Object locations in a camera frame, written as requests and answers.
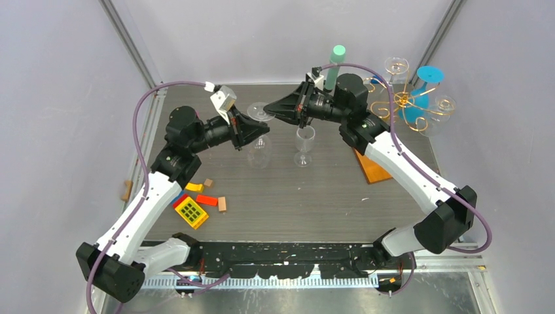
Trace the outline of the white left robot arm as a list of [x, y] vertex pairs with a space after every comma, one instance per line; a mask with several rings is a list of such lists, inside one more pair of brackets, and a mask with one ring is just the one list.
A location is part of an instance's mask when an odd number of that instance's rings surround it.
[[200, 168], [198, 153], [225, 142], [240, 150], [269, 131], [267, 123], [253, 120], [236, 107], [206, 122], [192, 107], [173, 110], [166, 126], [166, 144], [147, 170], [139, 194], [104, 235], [94, 244], [82, 243], [76, 251], [86, 279], [88, 304], [93, 288], [126, 303], [153, 275], [174, 266], [195, 270], [202, 250], [189, 235], [177, 233], [145, 251], [139, 248], [162, 212]]

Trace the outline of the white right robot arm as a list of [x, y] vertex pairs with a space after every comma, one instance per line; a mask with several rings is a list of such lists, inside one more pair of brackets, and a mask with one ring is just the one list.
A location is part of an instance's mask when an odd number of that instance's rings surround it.
[[387, 269], [405, 253], [445, 251], [473, 226], [470, 208], [475, 207], [477, 194], [470, 186], [456, 187], [416, 158], [386, 122], [367, 110], [368, 95], [362, 78], [355, 74], [340, 75], [332, 94], [308, 78], [264, 111], [300, 128], [312, 118], [338, 123], [348, 146], [384, 168], [415, 199], [425, 218], [395, 228], [374, 243], [374, 261]]

